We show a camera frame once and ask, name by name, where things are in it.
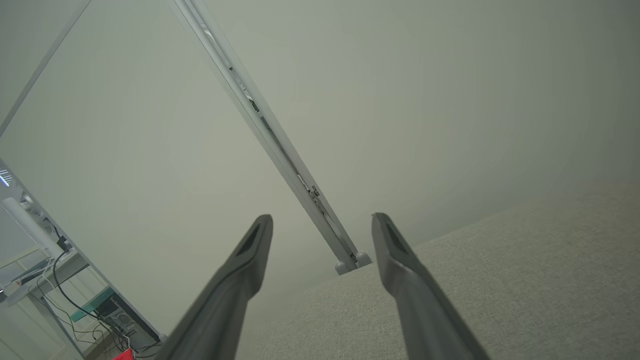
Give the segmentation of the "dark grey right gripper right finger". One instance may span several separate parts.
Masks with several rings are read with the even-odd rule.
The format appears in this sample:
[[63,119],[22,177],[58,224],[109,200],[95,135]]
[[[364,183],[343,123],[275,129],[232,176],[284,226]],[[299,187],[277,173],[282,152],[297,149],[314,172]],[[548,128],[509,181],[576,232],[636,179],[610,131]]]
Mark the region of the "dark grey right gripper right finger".
[[372,215],[378,271],[397,305],[410,360],[488,360],[490,357],[420,262],[391,217]]

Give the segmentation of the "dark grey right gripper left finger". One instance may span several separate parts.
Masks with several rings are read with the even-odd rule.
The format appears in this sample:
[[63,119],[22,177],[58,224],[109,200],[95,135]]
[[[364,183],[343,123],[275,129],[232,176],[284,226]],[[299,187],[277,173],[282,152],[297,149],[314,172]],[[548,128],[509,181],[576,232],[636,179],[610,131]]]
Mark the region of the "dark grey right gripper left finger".
[[157,360],[233,360],[250,299],[262,287],[274,231],[271,215],[252,223],[156,355]]

